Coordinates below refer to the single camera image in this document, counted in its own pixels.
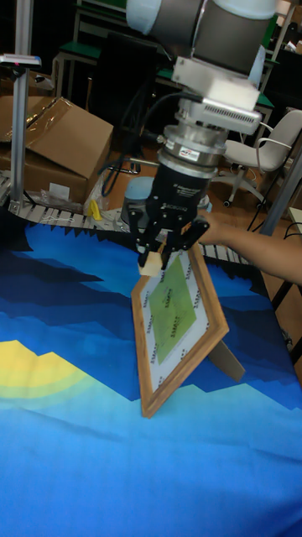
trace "cardboard box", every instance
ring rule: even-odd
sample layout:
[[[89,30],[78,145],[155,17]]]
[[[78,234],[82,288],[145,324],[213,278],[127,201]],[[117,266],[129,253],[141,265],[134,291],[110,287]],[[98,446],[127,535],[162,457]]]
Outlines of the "cardboard box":
[[[84,204],[110,147],[113,126],[66,99],[30,97],[24,189]],[[0,169],[10,169],[13,98],[0,98]]]
[[[13,95],[13,82],[6,76],[1,76],[0,96]],[[29,72],[29,96],[54,97],[55,88],[51,76],[34,71]]]

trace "person's arm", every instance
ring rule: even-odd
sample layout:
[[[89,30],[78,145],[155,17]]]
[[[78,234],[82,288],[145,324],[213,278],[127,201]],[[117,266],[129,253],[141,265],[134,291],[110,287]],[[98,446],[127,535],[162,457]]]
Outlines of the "person's arm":
[[[200,238],[200,244],[227,246],[263,272],[302,285],[302,244],[221,224],[204,212],[203,216],[210,223],[210,229]]]

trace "green square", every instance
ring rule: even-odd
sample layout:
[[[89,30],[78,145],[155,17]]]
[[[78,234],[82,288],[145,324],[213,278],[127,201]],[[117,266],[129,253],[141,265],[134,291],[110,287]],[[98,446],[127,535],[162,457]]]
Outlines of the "green square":
[[[196,321],[180,257],[149,297],[159,365]]]

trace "framed picture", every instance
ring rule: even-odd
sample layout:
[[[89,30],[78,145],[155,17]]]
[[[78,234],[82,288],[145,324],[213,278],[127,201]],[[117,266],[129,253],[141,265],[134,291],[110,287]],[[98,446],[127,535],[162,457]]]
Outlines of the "framed picture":
[[[172,255],[159,277],[143,276],[132,302],[142,411],[151,418],[229,329],[197,244]]]

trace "metal pole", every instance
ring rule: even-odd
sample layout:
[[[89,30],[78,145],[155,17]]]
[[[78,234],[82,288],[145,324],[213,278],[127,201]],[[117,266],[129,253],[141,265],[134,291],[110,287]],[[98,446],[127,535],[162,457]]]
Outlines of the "metal pole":
[[[302,147],[294,160],[294,163],[289,171],[288,176],[284,180],[279,194],[268,213],[268,217],[264,222],[260,233],[263,235],[273,235],[275,227],[287,208],[290,199],[292,198],[295,189],[297,188],[302,177]]]
[[[286,16],[286,19],[285,19],[285,21],[284,21],[284,25],[283,25],[283,27],[282,27],[281,30],[280,30],[279,39],[278,39],[278,41],[277,41],[277,44],[276,44],[276,46],[275,46],[275,50],[274,50],[274,52],[273,52],[273,56],[272,56],[272,60],[273,60],[273,61],[276,61],[276,59],[277,59],[277,56],[278,56],[278,53],[279,53],[279,51],[280,51],[280,49],[281,49],[281,45],[282,45],[282,43],[283,43],[285,34],[286,34],[287,29],[288,29],[288,27],[289,27],[289,25],[290,25],[290,21],[291,21],[293,15],[294,15],[294,10],[295,10],[295,5],[294,5],[294,3],[292,3],[292,5],[291,5],[290,8],[289,8],[289,12],[288,12],[288,14],[287,14],[287,16]]]
[[[286,19],[284,20],[284,25],[280,30],[279,39],[278,39],[277,44],[276,44],[276,46],[274,48],[274,51],[273,51],[272,61],[276,61],[276,59],[277,59],[277,56],[278,56],[279,51],[281,49],[281,45],[282,45],[282,43],[284,41],[285,34],[286,34],[287,29],[288,29],[288,27],[290,25],[290,21],[291,21],[291,19],[293,17],[294,10],[295,10],[295,5],[292,4],[289,7],[289,12],[288,12],[288,14],[286,16]],[[265,75],[263,83],[261,85],[261,93],[264,93],[264,90],[265,90],[265,88],[266,88],[266,86],[268,84],[269,77],[271,76],[272,69],[273,69],[273,66],[268,67],[268,72]]]
[[[16,14],[15,54],[30,55],[34,0],[18,0]],[[11,203],[9,210],[18,214],[23,204],[25,132],[29,97],[29,70],[20,76],[13,88],[13,140],[11,169]]]

